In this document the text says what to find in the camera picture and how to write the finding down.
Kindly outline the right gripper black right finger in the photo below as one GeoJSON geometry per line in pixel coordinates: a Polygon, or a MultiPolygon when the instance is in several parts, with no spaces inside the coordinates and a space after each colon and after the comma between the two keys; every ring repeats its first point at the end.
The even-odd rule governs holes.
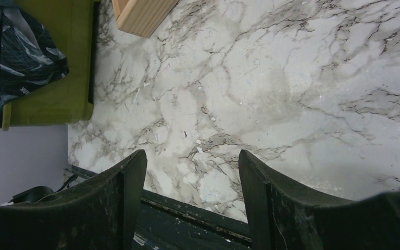
{"type": "Polygon", "coordinates": [[[400,191],[352,201],[239,154],[253,249],[400,249],[400,191]]]}

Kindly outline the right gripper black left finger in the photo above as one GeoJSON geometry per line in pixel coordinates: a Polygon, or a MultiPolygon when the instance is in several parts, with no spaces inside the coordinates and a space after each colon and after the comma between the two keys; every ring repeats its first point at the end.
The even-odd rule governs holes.
{"type": "Polygon", "coordinates": [[[0,249],[131,249],[146,168],[141,149],[37,202],[0,206],[0,249]]]}

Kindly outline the dark blue patterned shorts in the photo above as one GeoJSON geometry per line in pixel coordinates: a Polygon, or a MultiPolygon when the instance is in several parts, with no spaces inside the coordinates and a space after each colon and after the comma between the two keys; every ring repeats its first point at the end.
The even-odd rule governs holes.
{"type": "Polygon", "coordinates": [[[0,1],[0,129],[4,105],[69,73],[49,31],[14,1],[0,1]]]}

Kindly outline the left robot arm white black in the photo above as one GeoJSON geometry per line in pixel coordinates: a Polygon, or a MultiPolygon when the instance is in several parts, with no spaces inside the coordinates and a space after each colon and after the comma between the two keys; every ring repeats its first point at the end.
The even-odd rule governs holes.
{"type": "Polygon", "coordinates": [[[50,187],[46,186],[36,186],[29,190],[23,191],[19,194],[16,194],[12,197],[12,199],[6,203],[1,204],[0,206],[9,206],[17,203],[23,202],[37,202],[43,199],[44,197],[60,192],[65,188],[69,188],[70,184],[75,181],[79,176],[77,174],[73,174],[70,178],[68,178],[63,185],[57,190],[53,191],[50,187]]]}

